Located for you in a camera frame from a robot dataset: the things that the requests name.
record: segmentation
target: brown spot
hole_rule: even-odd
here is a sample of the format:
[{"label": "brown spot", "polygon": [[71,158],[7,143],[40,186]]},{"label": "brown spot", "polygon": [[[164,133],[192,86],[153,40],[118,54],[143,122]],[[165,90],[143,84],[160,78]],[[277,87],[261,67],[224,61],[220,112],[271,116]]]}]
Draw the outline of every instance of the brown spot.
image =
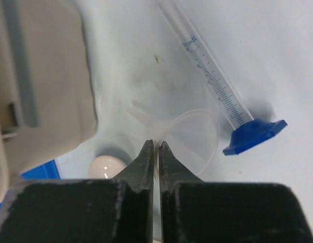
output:
[{"label": "brown spot", "polygon": [[158,63],[158,57],[156,55],[154,55],[155,57],[155,61]]}]

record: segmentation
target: blue plastic tray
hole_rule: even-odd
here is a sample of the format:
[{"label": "blue plastic tray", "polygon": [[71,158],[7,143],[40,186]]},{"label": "blue plastic tray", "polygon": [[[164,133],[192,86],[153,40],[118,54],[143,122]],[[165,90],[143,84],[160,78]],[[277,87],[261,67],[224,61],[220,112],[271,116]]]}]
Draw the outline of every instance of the blue plastic tray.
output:
[{"label": "blue plastic tray", "polygon": [[43,164],[35,169],[32,169],[24,174],[22,177],[25,180],[34,180],[34,179],[59,179],[60,175],[56,168],[55,161],[52,160]]}]

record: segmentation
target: blue object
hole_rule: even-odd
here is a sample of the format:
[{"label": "blue object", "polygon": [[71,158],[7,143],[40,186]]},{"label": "blue object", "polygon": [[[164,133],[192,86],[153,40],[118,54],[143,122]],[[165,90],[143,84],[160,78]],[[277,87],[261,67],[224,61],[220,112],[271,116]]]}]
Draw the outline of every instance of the blue object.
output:
[{"label": "blue object", "polygon": [[274,137],[287,125],[284,120],[275,123],[268,123],[261,119],[249,121],[232,132],[231,142],[223,153],[224,155],[240,154]]},{"label": "blue object", "polygon": [[59,179],[60,175],[52,160],[21,175],[25,180]]}]

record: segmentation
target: white tabletop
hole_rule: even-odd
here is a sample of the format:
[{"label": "white tabletop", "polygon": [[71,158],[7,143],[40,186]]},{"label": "white tabletop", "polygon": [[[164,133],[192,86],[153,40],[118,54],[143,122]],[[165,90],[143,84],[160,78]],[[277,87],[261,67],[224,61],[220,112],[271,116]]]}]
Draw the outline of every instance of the white tabletop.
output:
[{"label": "white tabletop", "polygon": [[289,125],[239,156],[222,154],[230,128],[156,0],[78,1],[99,130],[57,159],[62,177],[86,177],[109,137],[126,134],[142,144],[152,138],[125,111],[133,102],[160,119],[209,108],[218,114],[222,135],[201,179],[285,184],[313,231],[313,0],[179,1],[253,116]]}]

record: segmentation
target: white ball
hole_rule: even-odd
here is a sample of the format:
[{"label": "white ball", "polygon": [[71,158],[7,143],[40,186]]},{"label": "white ball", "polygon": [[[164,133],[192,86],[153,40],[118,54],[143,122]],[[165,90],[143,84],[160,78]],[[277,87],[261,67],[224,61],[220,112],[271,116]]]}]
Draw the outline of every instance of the white ball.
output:
[{"label": "white ball", "polygon": [[99,156],[91,162],[88,177],[92,179],[110,179],[121,172],[126,164],[112,156]]}]

